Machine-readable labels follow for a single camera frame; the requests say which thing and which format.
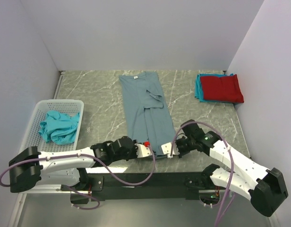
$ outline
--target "laundry basket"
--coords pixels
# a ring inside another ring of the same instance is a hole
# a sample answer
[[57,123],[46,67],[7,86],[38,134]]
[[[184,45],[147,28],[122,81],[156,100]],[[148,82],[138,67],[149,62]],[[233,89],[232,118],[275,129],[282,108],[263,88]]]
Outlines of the laundry basket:
[[[40,122],[45,120],[46,113],[49,110],[56,110],[63,114],[68,114],[69,116],[74,116],[80,112],[79,123],[77,127],[75,141],[72,144],[67,145],[57,145],[54,142],[46,143],[38,131],[40,130]],[[81,125],[81,120],[83,117],[84,103],[80,100],[73,99],[49,99],[43,100],[36,104],[32,117],[30,118],[25,136],[24,136],[24,147],[21,151],[27,147],[37,146],[38,151],[47,152],[61,152],[61,151],[71,151],[76,149],[77,140],[79,136],[79,130]]]

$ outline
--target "teal cloth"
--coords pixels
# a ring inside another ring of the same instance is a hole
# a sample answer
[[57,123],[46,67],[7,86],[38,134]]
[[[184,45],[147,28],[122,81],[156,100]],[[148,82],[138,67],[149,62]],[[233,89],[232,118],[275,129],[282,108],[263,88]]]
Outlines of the teal cloth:
[[68,114],[50,110],[44,121],[40,123],[38,133],[47,143],[51,140],[58,145],[74,143],[80,113],[73,117]]
[[205,100],[203,97],[203,90],[202,90],[202,85],[200,81],[200,77],[205,77],[205,76],[216,76],[216,77],[228,77],[228,75],[224,74],[198,74],[196,77],[195,81],[195,97],[199,99],[200,102],[220,102],[220,101],[214,101],[214,100]]

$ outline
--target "folded red cloth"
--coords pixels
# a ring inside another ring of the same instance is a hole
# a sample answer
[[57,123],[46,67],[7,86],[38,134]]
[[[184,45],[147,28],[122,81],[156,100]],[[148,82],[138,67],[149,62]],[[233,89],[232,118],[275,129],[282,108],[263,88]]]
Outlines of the folded red cloth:
[[204,99],[230,103],[244,103],[237,74],[228,77],[200,77]]

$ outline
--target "purple cable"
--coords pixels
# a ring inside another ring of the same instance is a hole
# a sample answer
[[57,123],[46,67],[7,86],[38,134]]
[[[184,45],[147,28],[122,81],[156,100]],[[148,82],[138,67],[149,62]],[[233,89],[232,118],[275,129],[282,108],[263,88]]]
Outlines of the purple cable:
[[[153,152],[153,150],[152,150],[152,147],[151,147],[151,146],[148,146],[148,147],[149,147],[149,149],[150,149],[150,151],[151,151],[151,153],[152,153],[152,157],[153,157],[153,169],[152,169],[152,171],[150,172],[149,176],[148,176],[146,179],[144,179],[143,181],[138,182],[138,183],[129,183],[129,182],[126,182],[126,181],[124,181],[124,180],[121,180],[121,179],[118,178],[114,173],[112,173],[112,171],[108,168],[108,166],[107,166],[105,163],[103,163],[101,160],[99,160],[98,158],[96,158],[96,157],[94,157],[94,156],[92,156],[92,155],[81,154],[81,156],[83,156],[83,157],[90,157],[90,158],[92,158],[93,160],[95,160],[95,161],[99,162],[100,164],[102,164],[102,166],[105,167],[105,168],[109,171],[109,173],[112,175],[112,177],[114,177],[114,178],[115,178],[116,180],[118,180],[119,182],[121,182],[121,183],[123,183],[123,184],[126,184],[126,185],[129,185],[129,186],[138,186],[138,185],[141,185],[141,184],[145,183],[146,181],[148,181],[148,180],[151,178],[151,176],[153,175],[154,171],[155,171],[155,164],[156,164],[155,154],[154,154],[154,152]],[[77,157],[77,154],[74,154],[74,155],[61,155],[61,156],[55,156],[55,157],[51,157],[50,159],[60,159],[60,158],[67,158],[67,157]],[[24,160],[24,161],[21,161],[21,162],[18,162],[18,163],[15,163],[15,164],[9,166],[9,167],[8,167],[8,168],[7,168],[7,169],[6,169],[6,170],[5,170],[5,171],[0,175],[0,186],[2,186],[2,187],[10,187],[10,184],[4,184],[4,183],[2,182],[2,178],[3,178],[3,176],[4,176],[4,175],[6,174],[6,172],[8,172],[10,169],[12,169],[12,168],[14,168],[14,167],[16,167],[16,166],[19,166],[19,165],[25,164],[25,163],[36,162],[36,161],[45,161],[45,160],[47,160],[47,157],[42,157],[42,158],[33,158],[33,159]],[[79,207],[79,206],[76,205],[76,204],[73,204],[74,207],[76,207],[76,208],[78,208],[78,209],[81,209],[81,210],[94,210],[94,209],[96,209],[96,208],[99,207],[100,202],[99,202],[99,200],[98,200],[97,198],[95,198],[95,197],[93,197],[93,196],[90,196],[90,195],[85,195],[85,194],[83,194],[83,193],[80,193],[80,192],[78,192],[77,190],[75,190],[75,189],[73,189],[73,188],[71,188],[71,187],[69,187],[69,186],[67,186],[67,185],[66,185],[66,187],[67,187],[69,190],[75,192],[76,194],[79,194],[79,195],[84,196],[84,197],[86,197],[86,198],[89,198],[89,199],[95,200],[95,201],[98,203],[95,207],[90,207],[90,208],[83,208],[83,207]]]
[[[221,135],[221,133],[220,133],[217,129],[215,129],[213,126],[211,126],[211,125],[209,125],[209,124],[207,124],[207,123],[205,123],[205,122],[197,122],[197,121],[194,121],[194,122],[188,122],[188,123],[182,125],[182,126],[178,129],[178,131],[177,131],[177,133],[176,133],[176,135],[174,136],[174,139],[173,139],[173,141],[172,141],[172,146],[171,146],[171,156],[173,155],[173,148],[174,148],[174,146],[175,146],[175,141],[176,141],[176,138],[177,138],[179,132],[180,132],[180,131],[185,127],[185,126],[190,125],[190,124],[202,124],[202,125],[205,125],[206,127],[210,128],[210,129],[212,129],[212,130],[215,131],[215,133],[218,134],[218,136],[221,138],[221,140],[222,140],[223,143],[225,144],[225,147],[226,147],[226,148],[228,147],[226,140],[224,139],[224,137]],[[218,214],[217,214],[217,217],[216,217],[216,220],[215,220],[215,223],[214,223],[214,226],[215,226],[215,227],[217,227],[217,226],[219,225],[219,222],[221,221],[221,218],[222,218],[222,214],[221,214],[222,207],[223,207],[223,205],[224,205],[224,203],[225,203],[225,199],[226,199],[226,197],[227,197],[227,195],[228,195],[228,193],[229,193],[230,185],[231,185],[231,180],[232,180],[232,176],[233,176],[233,174],[234,174],[234,160],[233,160],[232,155],[231,155],[231,149],[228,149],[228,152],[229,152],[230,159],[231,159],[231,173],[230,173],[229,181],[228,181],[228,183],[227,183],[227,185],[226,185],[226,188],[225,188],[224,197],[223,197],[223,199],[222,199],[221,202],[220,202],[220,208],[219,208],[219,210],[218,210]]]

